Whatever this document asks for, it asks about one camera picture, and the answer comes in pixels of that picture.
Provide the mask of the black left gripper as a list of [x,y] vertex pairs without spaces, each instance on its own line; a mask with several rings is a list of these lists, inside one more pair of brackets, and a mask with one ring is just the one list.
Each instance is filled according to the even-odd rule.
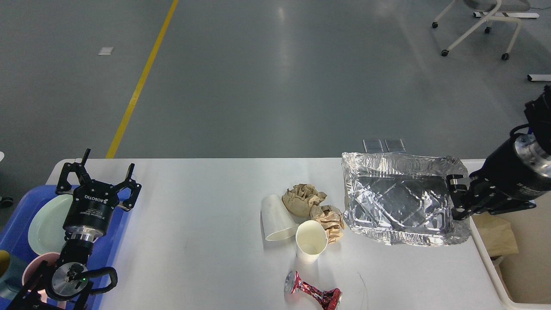
[[[93,181],[85,169],[90,152],[91,149],[86,149],[81,161],[63,164],[55,190],[57,195],[72,194],[73,201],[62,227],[67,234],[80,235],[81,239],[105,236],[115,207],[129,212],[142,189],[142,185],[132,178],[134,163],[129,165],[125,179],[116,185]],[[74,190],[68,181],[69,173],[74,173],[79,182]],[[120,200],[118,193],[124,189],[129,189],[130,194],[125,200]]]

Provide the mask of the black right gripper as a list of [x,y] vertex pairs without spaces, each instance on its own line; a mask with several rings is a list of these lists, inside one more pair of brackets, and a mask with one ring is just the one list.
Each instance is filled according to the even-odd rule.
[[550,135],[514,133],[470,174],[469,185],[461,183],[463,175],[447,175],[453,219],[535,208],[531,200],[551,189],[550,147]]

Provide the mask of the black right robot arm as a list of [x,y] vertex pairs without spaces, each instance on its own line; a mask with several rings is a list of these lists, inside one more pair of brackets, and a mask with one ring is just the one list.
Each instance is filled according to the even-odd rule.
[[535,208],[535,199],[551,189],[550,86],[525,104],[526,124],[513,128],[508,139],[470,174],[446,176],[454,220],[473,214],[504,214]]

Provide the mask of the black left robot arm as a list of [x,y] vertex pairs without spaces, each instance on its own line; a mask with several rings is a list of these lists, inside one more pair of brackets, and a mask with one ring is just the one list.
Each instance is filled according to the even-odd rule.
[[89,154],[87,149],[80,161],[63,164],[55,187],[57,196],[71,198],[62,224],[64,244],[59,257],[52,264],[40,261],[8,304],[9,310],[60,310],[64,302],[84,310],[88,298],[117,286],[114,267],[91,269],[88,261],[95,242],[108,235],[116,209],[132,210],[142,185],[133,179],[134,163],[118,184],[91,178],[85,169]]

